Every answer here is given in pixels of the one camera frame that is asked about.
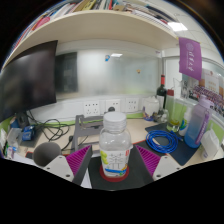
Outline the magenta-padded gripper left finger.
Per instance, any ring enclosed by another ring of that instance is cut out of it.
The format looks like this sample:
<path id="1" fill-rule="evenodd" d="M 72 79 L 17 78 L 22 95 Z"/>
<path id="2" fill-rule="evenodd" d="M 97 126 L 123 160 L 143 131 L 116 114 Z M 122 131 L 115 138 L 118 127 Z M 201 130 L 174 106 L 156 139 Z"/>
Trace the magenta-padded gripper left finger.
<path id="1" fill-rule="evenodd" d="M 68 156 L 57 156 L 44 167 L 44 170 L 80 185 L 83 182 L 91 157 L 92 146 L 88 145 Z"/>

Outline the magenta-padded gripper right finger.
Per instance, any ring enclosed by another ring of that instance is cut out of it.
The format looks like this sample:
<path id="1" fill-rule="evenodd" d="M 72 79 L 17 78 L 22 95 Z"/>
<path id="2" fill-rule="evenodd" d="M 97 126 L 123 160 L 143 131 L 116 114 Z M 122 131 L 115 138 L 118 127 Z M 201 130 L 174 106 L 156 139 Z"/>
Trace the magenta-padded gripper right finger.
<path id="1" fill-rule="evenodd" d="M 182 169 L 182 167 L 170 156 L 158 156 L 139 145 L 137 145 L 136 148 L 154 181 Z"/>

